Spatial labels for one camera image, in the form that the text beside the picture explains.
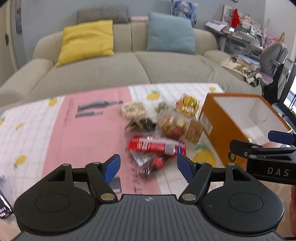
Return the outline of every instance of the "orange box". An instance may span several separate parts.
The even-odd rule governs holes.
[[[253,94],[209,93],[199,120],[224,165],[232,162],[244,167],[246,164],[246,159],[230,152],[232,140],[249,142],[251,139],[250,142],[265,147],[279,146],[268,140],[269,131],[291,131],[263,97]]]

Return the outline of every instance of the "books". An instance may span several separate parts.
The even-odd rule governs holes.
[[[260,63],[254,59],[251,59],[247,56],[244,56],[244,55],[241,55],[239,54],[237,56],[237,60],[240,61],[240,62],[246,62],[247,64],[250,64],[250,65],[255,65],[255,66],[260,66]]]
[[[221,32],[222,29],[227,26],[227,24],[209,21],[205,24],[205,26],[207,26],[208,28],[211,28],[217,32]]]
[[[243,35],[240,35],[240,34],[237,34],[237,33],[231,33],[230,36],[233,37],[233,38],[236,38],[236,39],[240,39],[240,40],[242,40],[244,42],[250,43],[250,40],[248,38],[246,38],[245,36],[243,36]]]
[[[256,74],[260,72],[260,66],[248,64],[242,57],[238,59],[227,58],[222,61],[220,66],[244,76],[249,84],[254,81]]]

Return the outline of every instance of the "sofa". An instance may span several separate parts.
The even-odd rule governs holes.
[[[148,52],[148,23],[113,25],[113,57],[55,67],[63,33],[42,38],[33,59],[0,88],[0,110],[44,98],[124,85],[167,82],[215,82],[225,92],[261,94],[235,73],[220,67],[228,55],[218,51],[214,35],[194,29],[196,55]]]

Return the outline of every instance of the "yellow pillow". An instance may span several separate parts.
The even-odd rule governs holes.
[[[113,56],[113,21],[84,23],[64,28],[56,66],[98,56]]]

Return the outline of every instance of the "red object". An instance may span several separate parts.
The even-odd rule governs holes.
[[[240,23],[239,14],[238,14],[237,9],[235,9],[233,11],[233,16],[232,16],[232,21],[231,21],[230,27],[237,28],[239,26],[239,23]]]
[[[153,163],[157,170],[161,170],[162,168],[165,167],[165,162],[162,160],[161,157],[157,156],[153,159]]]
[[[166,154],[176,156],[186,155],[185,143],[168,138],[134,136],[128,144],[128,150],[135,150],[144,153]]]

